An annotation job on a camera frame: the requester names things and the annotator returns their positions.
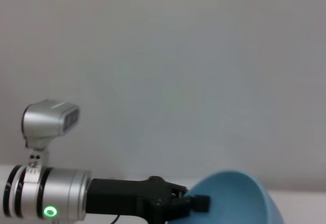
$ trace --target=light blue bowl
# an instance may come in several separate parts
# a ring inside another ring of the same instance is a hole
[[[283,224],[283,219],[260,182],[245,172],[214,174],[186,195],[209,195],[209,213],[191,212],[169,224]]]

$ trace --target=black stripe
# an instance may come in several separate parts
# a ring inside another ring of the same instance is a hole
[[[43,219],[43,194],[44,194],[44,186],[47,180],[47,177],[49,176],[51,170],[53,168],[46,168],[46,170],[43,173],[42,179],[40,181],[39,191],[37,192],[37,199],[36,199],[36,212],[37,216],[39,218]]]
[[[22,193],[22,187],[24,186],[24,178],[26,174],[26,168],[22,171],[19,180],[18,185],[16,189],[16,195],[15,195],[15,213],[17,217],[22,218],[21,214],[21,193]]]
[[[11,217],[10,211],[9,211],[9,197],[10,197],[10,190],[11,190],[11,185],[12,182],[14,181],[14,178],[16,176],[17,171],[21,168],[21,165],[16,165],[14,169],[12,169],[8,180],[7,184],[5,186],[5,191],[4,191],[4,199],[3,199],[3,209],[4,209],[4,214],[6,217]]]

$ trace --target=white surface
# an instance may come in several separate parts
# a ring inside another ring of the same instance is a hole
[[[188,187],[193,186],[197,181],[188,179],[167,179],[177,184]],[[295,192],[295,191],[270,191],[269,192],[277,206],[279,207],[285,224],[315,224],[324,223],[326,218],[326,193],[325,192]],[[76,224],[109,224],[115,216],[90,215],[85,221],[75,222]],[[35,222],[21,222],[17,220],[4,221],[1,224],[35,224]],[[117,224],[146,224],[138,217],[122,216]]]
[[[324,188],[325,2],[0,0],[1,162],[49,97],[82,108],[54,166]]]

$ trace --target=black cable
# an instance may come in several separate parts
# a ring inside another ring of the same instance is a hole
[[[119,217],[120,217],[120,215],[118,215],[118,216],[114,219],[114,221],[111,222],[111,224],[115,224],[115,223],[118,221]]]

